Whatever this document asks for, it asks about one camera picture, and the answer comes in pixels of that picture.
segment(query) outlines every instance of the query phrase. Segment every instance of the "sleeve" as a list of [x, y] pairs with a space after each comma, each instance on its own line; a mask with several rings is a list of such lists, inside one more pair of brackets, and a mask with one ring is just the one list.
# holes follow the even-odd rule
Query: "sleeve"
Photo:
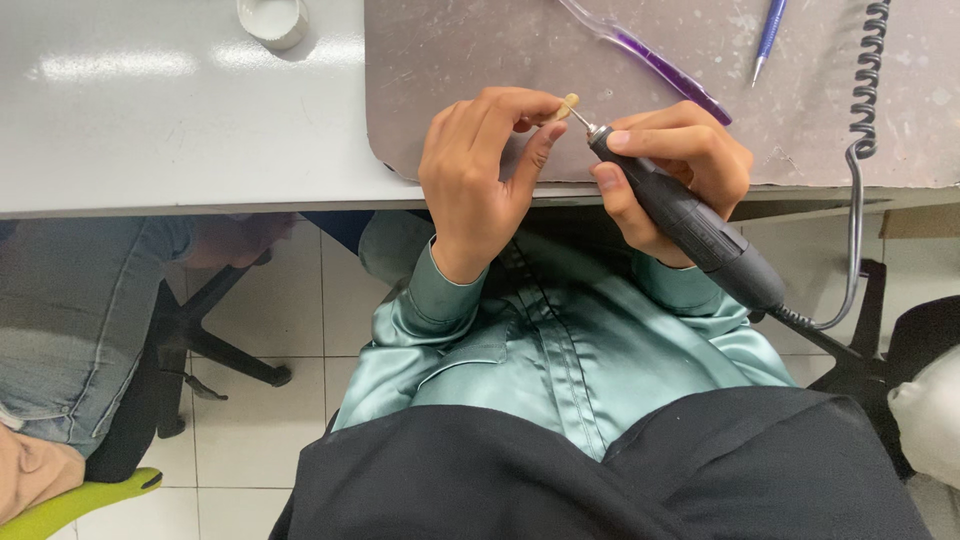
[[750, 326], [741, 306], [699, 268], [677, 270], [634, 253], [634, 279], [662, 309], [700, 334], [753, 384], [796, 386], [767, 338]]
[[402, 282], [373, 313], [373, 340], [360, 351], [334, 431], [409, 406], [417, 387], [436, 371], [444, 349], [470, 328], [489, 269], [458, 285], [437, 268], [431, 239], [409, 281]]

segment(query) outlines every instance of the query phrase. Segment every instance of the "table surface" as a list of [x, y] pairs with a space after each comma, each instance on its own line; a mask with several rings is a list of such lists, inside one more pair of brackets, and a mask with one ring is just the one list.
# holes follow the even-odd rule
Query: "table surface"
[[[804, 12], [828, 0], [804, 2], [788, 8], [784, 30], [789, 17], [815, 16]], [[9, 4], [0, 17], [0, 216], [421, 199], [420, 187], [389, 171], [367, 139], [363, 3], [306, 4], [310, 33], [277, 55], [243, 31], [230, 1]], [[658, 4], [646, 2], [650, 13]], [[737, 5], [760, 19], [760, 4]], [[862, 19], [862, 7], [850, 5], [853, 19]], [[687, 10], [684, 19], [692, 20]], [[924, 33], [901, 27], [918, 14], [895, 9], [885, 57], [884, 73], [890, 65], [916, 77], [888, 77], [895, 83], [883, 86], [883, 95], [927, 105], [880, 113], [881, 144], [896, 144], [896, 155], [912, 160], [903, 170], [918, 173], [910, 177], [913, 185], [943, 184], [940, 173], [956, 169], [956, 152], [924, 152], [957, 142], [960, 116], [960, 87], [956, 70], [947, 70], [944, 43], [955, 36], [944, 29], [956, 17], [952, 9], [949, 16], [946, 8], [940, 11], [940, 19], [927, 14], [932, 20]], [[800, 39], [784, 31], [781, 36], [778, 44], [788, 52]], [[777, 57], [767, 69], [790, 69], [798, 60]], [[837, 69], [852, 76], [845, 63]], [[851, 86], [848, 81], [826, 96], [843, 124], [849, 122]], [[672, 99], [662, 94], [664, 104]], [[931, 110], [939, 114], [924, 116]], [[798, 114], [783, 118], [794, 122]], [[930, 131], [947, 123], [954, 131]], [[838, 155], [839, 149], [831, 157]], [[550, 187], [538, 195], [594, 192]]]
[[[756, 41], [770, 0], [579, 0], [612, 15], [694, 75], [730, 112], [731, 133], [753, 151], [754, 184], [850, 185], [844, 150], [857, 56], [867, 49], [867, 1], [788, 2], [756, 87]], [[879, 152], [868, 185], [940, 187], [960, 181], [960, 9], [943, 0], [893, 0], [880, 69]], [[556, 0], [367, 0], [367, 121], [374, 154], [416, 178], [430, 118], [483, 86], [580, 95], [604, 124], [662, 109], [682, 96], [642, 61], [597, 39]], [[596, 156], [574, 119], [541, 179], [583, 181]], [[508, 165], [521, 143], [508, 145]]]

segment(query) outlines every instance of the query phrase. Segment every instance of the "black handpiece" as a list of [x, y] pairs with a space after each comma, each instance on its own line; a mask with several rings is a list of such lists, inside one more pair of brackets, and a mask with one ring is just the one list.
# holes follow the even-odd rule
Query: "black handpiece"
[[705, 274], [748, 309], [767, 311], [783, 304], [783, 280], [746, 238], [652, 161], [607, 148], [613, 128], [591, 126], [590, 150], [623, 169], [650, 218]]

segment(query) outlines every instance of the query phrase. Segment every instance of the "jeans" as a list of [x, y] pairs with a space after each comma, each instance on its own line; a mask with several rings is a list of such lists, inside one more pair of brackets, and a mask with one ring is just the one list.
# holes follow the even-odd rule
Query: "jeans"
[[0, 245], [0, 422], [84, 457], [136, 369], [163, 279], [193, 218], [21, 221]]

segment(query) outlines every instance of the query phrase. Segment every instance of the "white tiled floor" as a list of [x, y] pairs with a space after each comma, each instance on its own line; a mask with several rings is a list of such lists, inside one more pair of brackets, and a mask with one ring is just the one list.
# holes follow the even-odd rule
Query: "white tiled floor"
[[[876, 239], [880, 216], [867, 224], [864, 255], [889, 269], [885, 333], [909, 307], [960, 294], [960, 240], [883, 242]], [[790, 306], [832, 315], [843, 290], [844, 218], [752, 226], [744, 233], [783, 276]], [[179, 289], [196, 291], [212, 275], [173, 273], [178, 295]], [[274, 260], [253, 268], [207, 321], [209, 330], [255, 356], [290, 366], [293, 380], [272, 388], [193, 358], [194, 375], [229, 400], [195, 399], [184, 387], [187, 431], [155, 441], [144, 458], [164, 472], [163, 487], [92, 512], [54, 538], [265, 538], [289, 496], [298, 452], [323, 434], [343, 399], [357, 352], [370, 339], [371, 313], [387, 292], [355, 256], [299, 221], [293, 239], [276, 246]], [[831, 331], [835, 337], [850, 339], [857, 310]], [[816, 380], [832, 365], [830, 356], [776, 321], [757, 327], [798, 383]]]

